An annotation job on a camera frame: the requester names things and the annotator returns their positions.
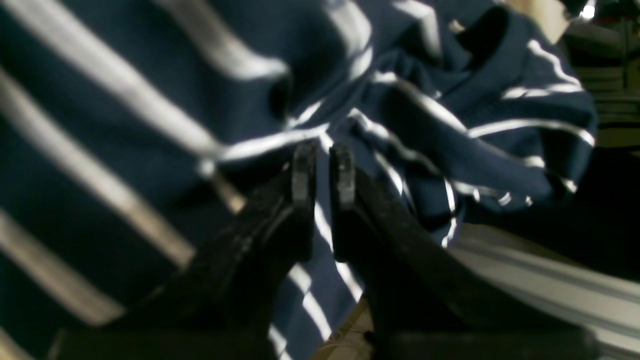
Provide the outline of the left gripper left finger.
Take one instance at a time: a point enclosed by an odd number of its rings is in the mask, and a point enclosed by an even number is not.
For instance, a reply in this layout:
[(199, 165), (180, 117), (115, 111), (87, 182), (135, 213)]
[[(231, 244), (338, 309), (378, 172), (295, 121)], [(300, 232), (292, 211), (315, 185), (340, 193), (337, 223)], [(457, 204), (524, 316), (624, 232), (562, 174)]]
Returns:
[(61, 332), (48, 357), (274, 360), (268, 331), (279, 288), (313, 254), (316, 150), (298, 145), (288, 169), (157, 294), (100, 328)]

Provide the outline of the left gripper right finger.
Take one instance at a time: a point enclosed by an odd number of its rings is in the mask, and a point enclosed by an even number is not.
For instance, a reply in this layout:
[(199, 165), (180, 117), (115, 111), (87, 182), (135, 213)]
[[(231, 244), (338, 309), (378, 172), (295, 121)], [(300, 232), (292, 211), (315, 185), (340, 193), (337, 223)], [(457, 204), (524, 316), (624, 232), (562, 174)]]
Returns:
[(334, 255), (365, 283), (375, 360), (596, 360), (582, 326), (519, 301), (436, 244), (388, 189), (332, 146)]

